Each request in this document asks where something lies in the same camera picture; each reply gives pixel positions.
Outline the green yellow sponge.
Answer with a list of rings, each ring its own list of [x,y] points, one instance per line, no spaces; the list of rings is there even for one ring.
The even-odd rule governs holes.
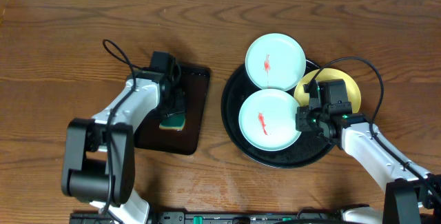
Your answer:
[[[182,131],[185,127],[185,113],[174,114],[163,119],[159,125],[161,130]]]

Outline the yellow plate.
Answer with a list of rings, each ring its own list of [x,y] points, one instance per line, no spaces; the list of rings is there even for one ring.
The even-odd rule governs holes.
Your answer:
[[[298,83],[294,90],[294,98],[300,106],[306,106],[309,103],[309,94],[304,92],[303,86],[310,82],[317,70],[307,73]],[[334,79],[343,79],[346,85],[348,99],[351,102],[352,112],[357,113],[361,106],[361,93],[356,82],[345,72],[333,68],[325,68],[317,77],[317,82]]]

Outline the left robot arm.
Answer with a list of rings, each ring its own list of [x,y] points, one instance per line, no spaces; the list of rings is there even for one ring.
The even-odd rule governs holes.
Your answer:
[[[134,190],[134,133],[144,118],[173,102],[179,65],[133,70],[121,93],[90,119],[67,128],[61,191],[118,223],[146,223],[149,203]]]

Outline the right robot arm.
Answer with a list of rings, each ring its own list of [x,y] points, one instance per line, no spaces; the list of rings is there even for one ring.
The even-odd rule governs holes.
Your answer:
[[[439,223],[440,175],[417,165],[394,147],[378,127],[348,103],[299,107],[296,129],[315,132],[363,166],[384,192],[384,209],[351,207],[342,223]]]

